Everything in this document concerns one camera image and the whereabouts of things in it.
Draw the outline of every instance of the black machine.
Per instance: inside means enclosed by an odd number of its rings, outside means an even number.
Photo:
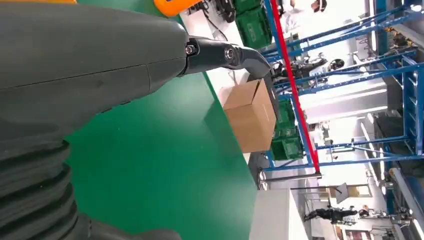
[[[234,7],[233,0],[215,0],[216,10],[221,14],[222,18],[227,23],[232,23],[236,20],[236,8]]]
[[[255,50],[189,37],[175,21],[71,4],[0,3],[0,239],[178,240],[79,213],[64,137],[177,76],[270,70]]]

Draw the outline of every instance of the person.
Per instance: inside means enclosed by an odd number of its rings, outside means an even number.
[[[307,222],[316,217],[330,220],[331,224],[344,224],[349,226],[356,224],[359,220],[358,211],[353,210],[353,206],[350,206],[347,210],[335,207],[329,207],[327,209],[319,208],[305,215],[303,220]]]
[[[327,0],[288,0],[282,1],[280,23],[284,33],[290,33],[299,28],[314,13],[324,12]]]

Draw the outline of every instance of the white wall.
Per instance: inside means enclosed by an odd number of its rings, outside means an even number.
[[[308,240],[290,189],[258,191],[249,240]]]

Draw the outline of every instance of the blue shelf frame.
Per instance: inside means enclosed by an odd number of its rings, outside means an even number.
[[[270,13],[272,13],[272,7],[270,1],[273,0],[265,0],[264,5],[267,11],[267,17],[270,23],[270,29],[272,31],[272,35],[278,41],[278,34],[277,34],[277,28],[276,23]],[[396,19],[390,19],[386,20],[388,17],[395,13],[399,13],[400,11],[408,10],[408,7],[406,6],[400,6],[395,9],[381,12],[375,16],[370,16],[362,19],[361,21],[354,22],[347,24],[345,26],[335,28],[326,32],[322,32],[307,38],[299,39],[296,41],[293,41],[291,43],[287,44],[288,48],[294,47],[296,45],[299,45],[301,43],[308,43],[311,40],[316,40],[321,37],[327,36],[329,34],[338,33],[341,31],[344,31],[343,34],[328,39],[316,44],[309,45],[307,47],[293,50],[289,52],[289,55],[291,57],[295,57],[298,55],[301,55],[302,53],[317,49],[320,47],[324,47],[333,43],[337,43],[349,38],[354,38],[357,36],[361,36],[367,33],[370,33],[372,31],[379,31],[384,30],[385,28],[401,24],[406,21],[409,21],[413,18],[416,18],[418,16],[421,16],[424,14],[424,11],[417,11],[417,12],[410,12],[408,14],[405,14],[404,16],[401,16]],[[281,52],[280,44],[276,44],[276,49],[271,49],[264,51],[262,54],[267,58],[269,62],[274,62],[281,59]],[[375,60],[363,62],[360,64],[356,64],[353,66],[345,67],[343,69],[338,69],[336,71],[323,73],[316,76],[311,77],[305,77],[301,79],[297,79],[295,81],[296,85],[300,85],[302,83],[308,82],[308,81],[318,81],[322,78],[327,78],[332,75],[356,75],[359,74],[357,77],[353,77],[347,81],[337,83],[337,84],[328,84],[323,85],[315,88],[310,88],[306,90],[302,90],[299,92],[299,95],[305,95],[305,94],[314,94],[319,91],[332,89],[332,88],[338,88],[354,83],[360,83],[364,81],[369,81],[376,78],[381,77],[387,77],[387,76],[402,76],[401,80],[398,81],[404,86],[402,86],[403,89],[403,99],[405,100],[405,115],[412,116],[409,120],[407,117],[404,117],[403,121],[403,127],[405,129],[403,136],[399,137],[389,137],[389,138],[381,138],[381,139],[375,139],[372,141],[359,141],[359,142],[349,142],[344,144],[335,144],[330,146],[315,146],[317,151],[326,150],[326,149],[332,149],[332,148],[354,148],[358,150],[363,151],[373,151],[372,149],[362,147],[361,145],[367,145],[367,144],[373,144],[373,143],[390,143],[390,142],[404,142],[408,145],[408,148],[411,149],[410,155],[396,155],[390,152],[382,152],[384,154],[383,158],[367,158],[367,159],[360,159],[360,160],[338,160],[334,161],[331,160],[331,162],[321,162],[319,165],[321,167],[325,166],[335,166],[335,165],[345,165],[345,164],[360,164],[360,163],[373,163],[373,162],[391,162],[391,161],[405,161],[405,160],[421,160],[424,159],[423,156],[423,111],[424,111],[424,95],[418,94],[422,93],[424,91],[424,84],[419,84],[419,79],[424,78],[424,63],[417,63],[414,60],[412,60],[411,57],[415,55],[415,51],[407,51],[399,54],[394,55],[382,55],[375,58]],[[393,67],[395,62],[401,62],[401,66],[399,67]],[[363,75],[361,71],[359,71],[359,68],[361,67],[370,67],[373,65],[383,65],[383,66],[390,66],[385,69],[376,69],[369,70],[368,75]],[[287,83],[282,84],[276,84],[275,87],[281,88],[281,90],[287,89],[289,85]],[[282,92],[279,92],[278,99],[280,101],[291,99],[293,101],[293,96],[290,94],[283,94]],[[300,114],[303,114],[303,112],[299,112],[297,109],[294,109],[294,114],[296,119],[299,119]],[[302,143],[305,143],[305,134],[300,129],[299,131],[300,138],[302,140]],[[271,152],[267,152],[266,157],[268,158],[270,162],[270,167],[265,168],[264,171],[266,172],[272,172],[272,171],[280,171],[280,170],[288,170],[288,169],[304,169],[304,168],[313,168],[314,165],[311,161],[311,156],[308,155],[310,153],[309,149],[304,149],[306,152],[306,159],[307,163],[305,164],[294,164],[295,160],[288,160],[284,162],[280,166],[275,165],[275,161],[273,159],[273,154]]]
[[[271,8],[271,4],[270,4],[271,0],[265,0],[264,1],[264,5],[265,5],[265,9],[267,12],[267,18],[269,21],[269,25],[270,25],[270,29],[272,32],[272,35],[274,36],[275,39],[277,39],[277,29],[276,29],[276,25],[274,22],[274,19],[272,18],[272,15],[269,14],[272,12],[272,8]],[[388,17],[399,13],[401,11],[408,11],[408,14],[405,14],[404,16],[401,16],[399,18],[396,19],[389,19],[386,20]],[[355,38],[355,37],[359,37],[365,34],[368,34],[372,31],[381,31],[384,30],[387,27],[393,26],[393,25],[398,25],[398,24],[402,24],[406,21],[410,21],[414,18],[417,18],[419,16],[422,16],[424,14],[424,11],[410,11],[410,8],[408,8],[406,5],[397,7],[395,9],[389,10],[389,11],[384,11],[384,12],[380,12],[377,15],[374,16],[370,16],[370,17],[366,17],[361,19],[360,21],[357,22],[353,22],[329,31],[325,31],[325,32],[321,32],[306,38],[302,38],[299,40],[295,40],[293,42],[290,42],[287,44],[288,48],[292,48],[295,46],[298,46],[302,43],[308,43],[309,41],[312,40],[316,40],[319,38],[322,38],[324,36],[328,36],[330,34],[335,34],[335,33],[341,33],[339,36],[332,38],[332,39],[328,39],[328,40],[324,40],[312,45],[308,45],[306,47],[300,48],[300,49],[295,49],[292,50],[288,53],[288,55],[290,57],[296,57],[296,56],[300,56],[302,53],[305,53],[309,50],[313,50],[313,49],[318,49],[318,48],[322,48],[324,46],[327,45],[331,45],[334,43],[338,43],[347,39],[351,39],[351,38]],[[267,61],[269,63],[274,63],[276,61],[279,61],[282,59],[282,56],[280,54],[280,51],[278,51],[278,47],[275,49],[269,49],[266,50],[264,52],[262,52],[263,56],[267,59]]]
[[[326,72],[313,77],[306,77],[296,80],[296,83],[304,83],[310,80],[319,80],[326,78],[332,75],[338,74],[353,74],[360,73],[361,71],[353,71],[361,67],[370,67],[376,64],[390,65],[393,66],[391,62],[401,62],[402,65],[398,68],[387,68],[384,70],[371,71],[372,74],[367,76],[353,77],[345,82],[326,85],[323,87],[316,87],[304,91],[300,91],[299,94],[312,94],[326,89],[337,88],[341,86],[346,86],[353,83],[359,83],[363,81],[368,81],[375,78],[381,78],[386,76],[402,76],[402,79],[398,82],[403,83],[402,86],[402,96],[404,99],[404,116],[403,116],[403,129],[404,133],[402,136],[397,137],[387,137],[379,138],[370,141],[352,141],[348,143],[332,144],[326,146],[315,146],[317,151],[321,150],[332,150],[335,148],[353,148],[357,150],[363,150],[367,152],[376,152],[384,154],[383,158],[366,158],[366,159],[355,159],[355,160],[342,160],[331,162],[320,162],[321,167],[325,166],[335,166],[335,165],[345,165],[345,164],[360,164],[360,163],[374,163],[374,162],[391,162],[391,161],[407,161],[407,160],[421,160],[424,159],[423,154],[423,135],[424,135],[424,83],[420,82],[420,79],[424,78],[424,63],[417,63],[411,57],[415,55],[415,51],[406,51],[400,54],[390,55],[390,56],[379,56],[375,60],[364,62],[361,64],[356,64],[350,67],[339,69],[334,72]],[[290,94],[279,95],[279,99],[287,99],[291,97]],[[411,150],[410,155],[397,155],[389,151],[377,151],[370,148],[362,147],[362,145],[368,144],[387,144],[392,142],[403,142]],[[268,160],[274,162],[272,159],[272,154],[268,154]],[[264,171],[280,171],[280,170],[289,170],[289,169],[304,169],[304,168],[313,168],[314,165],[308,161],[306,164],[292,164],[295,161],[287,161],[283,165],[276,166],[274,163],[270,165],[269,168],[265,168]]]

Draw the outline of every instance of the blue metal shelving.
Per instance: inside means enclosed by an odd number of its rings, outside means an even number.
[[[274,49],[267,49],[266,51],[263,51],[263,56],[267,59],[268,62],[274,63],[277,61],[280,61],[283,57],[282,55],[282,46],[285,44],[280,44],[281,39],[281,28],[277,27],[277,24],[280,24],[279,20],[277,19],[277,16],[275,16],[275,12],[273,12],[272,7],[275,7],[275,3],[271,1],[275,0],[265,0],[264,6],[267,11],[267,17],[270,24],[270,29],[272,31],[272,35],[275,38],[276,41],[276,48]],[[288,50],[292,50],[288,52],[288,56],[286,55],[286,58],[284,59],[285,64],[289,64],[288,57],[296,57],[300,56],[302,53],[305,53],[309,50],[321,48],[330,44],[334,44],[340,41],[344,41],[350,38],[355,38],[361,35],[365,35],[368,33],[371,33],[372,31],[376,32],[377,40],[378,40],[378,48],[377,52],[381,56],[375,57],[374,60],[362,62],[360,64],[356,64],[353,66],[345,67],[342,69],[338,69],[331,72],[326,72],[323,74],[310,76],[310,77],[304,77],[301,79],[293,80],[290,79],[290,82],[284,82],[280,84],[275,84],[275,88],[278,90],[278,98],[282,100],[291,99],[292,103],[294,101],[299,102],[299,99],[297,96],[299,95],[306,95],[306,94],[315,94],[319,91],[338,88],[350,84],[355,84],[359,82],[369,81],[376,78],[382,78],[382,77],[388,77],[393,76],[398,84],[401,86],[402,89],[402,99],[403,99],[403,134],[400,136],[395,137],[386,137],[386,138],[378,138],[373,140],[366,140],[366,141],[354,141],[352,138],[351,142],[346,143],[340,143],[340,144],[330,144],[330,145],[323,145],[313,146],[315,149],[310,149],[310,147],[307,147],[307,144],[305,142],[307,141],[306,134],[304,127],[299,124],[299,134],[301,137],[301,140],[303,142],[303,146],[305,147],[305,153],[306,153],[306,163],[298,163],[299,161],[290,159],[285,162],[283,162],[282,165],[276,166],[275,161],[273,160],[273,154],[270,152],[267,152],[266,157],[269,160],[269,168],[265,168],[264,171],[266,172],[272,172],[272,171],[281,171],[281,170],[289,170],[289,169],[305,169],[305,168],[315,168],[315,170],[319,173],[319,167],[326,167],[326,166],[335,166],[335,165],[347,165],[347,164],[367,164],[367,163],[380,163],[385,162],[385,166],[387,169],[392,168],[392,166],[396,165],[396,162],[399,161],[410,161],[410,160],[422,160],[424,159],[424,152],[423,152],[423,144],[424,144],[424,62],[416,62],[414,60],[416,51],[408,50],[404,52],[398,52],[397,54],[388,54],[388,41],[387,41],[387,33],[384,32],[384,30],[387,27],[390,26],[402,26],[400,24],[405,23],[407,21],[410,21],[414,18],[420,17],[424,14],[424,10],[420,11],[414,11],[412,9],[412,6],[405,1],[405,5],[394,8],[389,11],[386,10],[386,3],[384,0],[378,0],[378,4],[376,4],[376,13],[377,15],[369,16],[366,18],[361,19],[360,21],[353,22],[326,32],[322,32],[319,34],[315,34],[303,39],[295,40],[293,42],[287,43],[286,47]],[[319,41],[320,38],[326,37],[328,35],[337,34],[334,38]],[[318,41],[318,43],[315,44],[309,44],[310,41]],[[294,47],[300,46],[300,44],[304,45],[306,44],[306,47],[300,48],[300,49],[294,49]],[[366,74],[363,72],[363,67],[369,68],[366,71]],[[290,88],[296,88],[294,89],[295,92],[297,92],[296,86],[301,86],[304,83],[310,82],[310,81],[316,81],[318,83],[318,80],[321,80],[323,78],[328,78],[330,76],[335,75],[356,75],[355,77],[352,77],[346,81],[337,83],[337,84],[325,84],[321,86],[314,87],[314,88],[308,88],[303,89],[296,94],[296,97],[294,97],[291,94],[287,94],[287,90]],[[293,110],[296,116],[297,121],[299,122],[300,116],[303,115],[303,112],[301,111],[300,105],[293,105]],[[389,147],[389,143],[403,143],[407,146],[410,153],[407,155],[400,155],[396,154],[394,152],[391,152],[391,148]],[[382,144],[383,145],[383,151],[374,150],[372,149],[372,144]],[[319,159],[315,159],[314,161],[318,161],[318,164],[316,162],[313,162],[311,160],[311,156],[315,155],[317,156],[316,151],[327,151],[332,149],[340,149],[340,148],[349,148],[349,149],[356,149],[366,152],[374,152],[378,153],[373,154],[374,157],[371,158],[365,158],[365,159],[331,159],[329,162],[319,162]],[[414,204],[414,196],[413,193],[410,193],[407,188],[407,183],[404,180],[404,177],[398,170],[391,170],[390,174],[394,178],[396,184],[398,184],[402,190],[402,193],[406,195],[408,204],[413,205]],[[387,190],[387,206],[389,209],[392,209],[393,206],[391,204],[393,203],[393,192],[391,190]],[[415,218],[419,222],[420,225],[424,226],[424,215],[422,209],[420,209],[417,206],[414,206],[414,212],[417,211],[415,214]]]
[[[270,0],[265,0],[264,5],[268,13],[272,12]],[[411,20],[418,16],[422,16],[424,11],[415,11],[409,12],[399,18],[386,20],[388,17],[392,16],[395,13],[406,10],[407,7],[401,6],[397,7],[390,11],[381,12],[375,16],[370,16],[362,19],[361,21],[350,23],[348,25],[329,30],[327,32],[319,33],[307,38],[299,39],[294,42],[288,43],[287,47],[293,47],[299,45],[300,43],[307,43],[311,40],[319,39],[321,37],[327,36],[329,34],[338,33],[340,31],[346,31],[338,37],[322,41],[307,47],[294,50],[288,53],[289,56],[298,56],[301,53],[320,48],[329,44],[337,43],[349,38],[357,37],[360,35],[367,34],[371,31],[384,30],[385,28],[403,23],[405,21]],[[272,18],[271,14],[268,14],[268,19],[270,22],[270,28],[274,35],[275,39],[278,39],[276,21]],[[276,44],[277,49],[267,50],[263,52],[264,56],[270,61],[276,61],[281,59],[281,49],[279,44]],[[336,84],[326,84],[314,88],[304,89],[299,91],[299,95],[305,94],[314,94],[319,91],[338,88],[341,86],[346,86],[350,84],[355,84],[359,82],[369,81],[375,78],[382,78],[387,76],[395,76],[398,78],[399,84],[402,86],[402,94],[404,99],[404,134],[398,137],[388,137],[375,139],[372,141],[359,141],[359,142],[347,142],[344,144],[335,144],[335,145],[326,145],[326,146],[315,146],[316,151],[327,150],[333,148],[354,148],[358,150],[373,151],[372,149],[362,147],[362,145],[368,145],[372,143],[389,143],[389,142],[403,142],[408,145],[412,150],[410,155],[397,155],[391,152],[383,152],[385,155],[383,158],[371,158],[371,159],[360,159],[360,160],[332,160],[331,162],[320,162],[319,166],[333,166],[333,165],[345,165],[345,164],[359,164],[359,163],[369,163],[369,162],[390,162],[390,161],[404,161],[404,160],[421,160],[424,159],[423,155],[423,111],[424,111],[424,83],[420,84],[420,79],[424,78],[424,63],[417,63],[412,58],[415,55],[415,50],[405,51],[398,54],[386,54],[376,57],[374,60],[356,64],[353,66],[345,67],[331,72],[326,72],[320,75],[305,77],[295,80],[295,85],[301,85],[308,81],[318,81],[323,78],[327,78],[333,75],[357,75],[352,77],[349,80]],[[372,67],[375,65],[383,65],[385,69],[379,69],[377,67],[372,68],[373,70],[368,70],[367,74],[363,74],[359,69],[362,67]],[[291,86],[288,83],[276,84],[275,87],[280,90],[278,97],[281,100],[286,100],[290,98],[292,101],[293,96],[290,94],[283,94],[284,90],[290,88]],[[296,107],[294,107],[294,113],[296,119],[299,120],[299,115],[303,114]],[[305,146],[305,134],[302,129],[300,129],[299,134],[301,136],[303,145]],[[313,168],[314,163],[311,161],[308,153],[311,153],[313,149],[305,149],[307,156],[307,163],[305,164],[295,164],[296,161],[289,160],[281,166],[275,166],[272,159],[272,154],[268,154],[267,158],[270,161],[270,167],[265,168],[264,171],[279,171],[287,169],[303,169],[303,168]]]

